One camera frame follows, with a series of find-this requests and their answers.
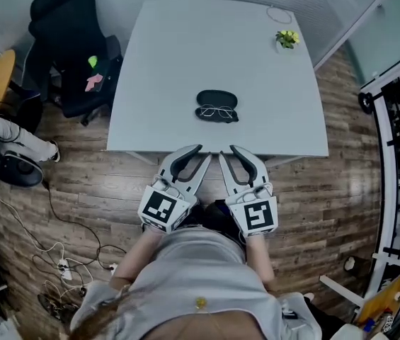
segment white pants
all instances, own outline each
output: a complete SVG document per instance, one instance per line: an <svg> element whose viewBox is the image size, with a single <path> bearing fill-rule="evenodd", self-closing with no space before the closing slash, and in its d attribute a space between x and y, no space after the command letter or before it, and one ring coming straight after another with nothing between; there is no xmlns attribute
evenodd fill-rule
<svg viewBox="0 0 400 340"><path fill-rule="evenodd" d="M14 151L36 162L44 162L57 153L57 147L54 144L37 138L27 130L3 118L0 118L0 138L5 141L13 141L1 143L2 154L6 151Z"/></svg>

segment pink object on chair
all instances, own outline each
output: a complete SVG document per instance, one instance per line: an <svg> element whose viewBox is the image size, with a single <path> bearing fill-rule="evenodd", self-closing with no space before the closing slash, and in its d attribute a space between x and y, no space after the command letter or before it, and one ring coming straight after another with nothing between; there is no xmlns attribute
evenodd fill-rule
<svg viewBox="0 0 400 340"><path fill-rule="evenodd" d="M101 76L99 73L95 76L90 76L87 81L88 83L86 84L85 92L90 91L91 89L94 88L94 84L99 83L102 81L103 76Z"/></svg>

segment gray shirt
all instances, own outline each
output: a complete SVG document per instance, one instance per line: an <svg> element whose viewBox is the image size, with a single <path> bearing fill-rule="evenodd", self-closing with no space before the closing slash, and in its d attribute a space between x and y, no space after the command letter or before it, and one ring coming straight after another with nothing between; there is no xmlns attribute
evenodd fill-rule
<svg viewBox="0 0 400 340"><path fill-rule="evenodd" d="M280 302L267 293L256 272L245 264L239 246L201 227L180 229L164 237L155 260L138 275L129 293L132 300L124 301L118 309L106 339L138 340L176 317L230 310L253 315L270 340L321 338L321 330L303 300L296 304L299 320L285 321ZM71 328L118 295L106 283L95 283L74 315ZM206 299L204 309L196 307L198 298Z"/></svg>

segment person's arm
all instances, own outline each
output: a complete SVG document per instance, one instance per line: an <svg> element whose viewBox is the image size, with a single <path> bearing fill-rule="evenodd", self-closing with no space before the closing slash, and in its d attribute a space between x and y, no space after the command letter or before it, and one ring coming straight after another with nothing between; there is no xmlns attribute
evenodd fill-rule
<svg viewBox="0 0 400 340"><path fill-rule="evenodd" d="M250 236L247 243L247 265L260 277L267 291L274 290L275 274L269 258L269 251L262 234Z"/></svg>
<svg viewBox="0 0 400 340"><path fill-rule="evenodd" d="M151 261L164 233L146 227L142 236L137 243L126 253L121 263L115 270L113 277L110 279L109 286L121 290L127 284L133 283L139 273Z"/></svg>

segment green object on chair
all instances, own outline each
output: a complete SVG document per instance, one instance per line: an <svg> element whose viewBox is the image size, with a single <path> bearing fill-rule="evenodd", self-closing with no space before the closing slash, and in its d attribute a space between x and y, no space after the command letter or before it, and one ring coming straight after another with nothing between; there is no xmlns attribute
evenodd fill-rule
<svg viewBox="0 0 400 340"><path fill-rule="evenodd" d="M98 57L97 55L91 55L88 58L88 63L89 65L91 65L91 68L94 68L96 66L96 64L98 64Z"/></svg>

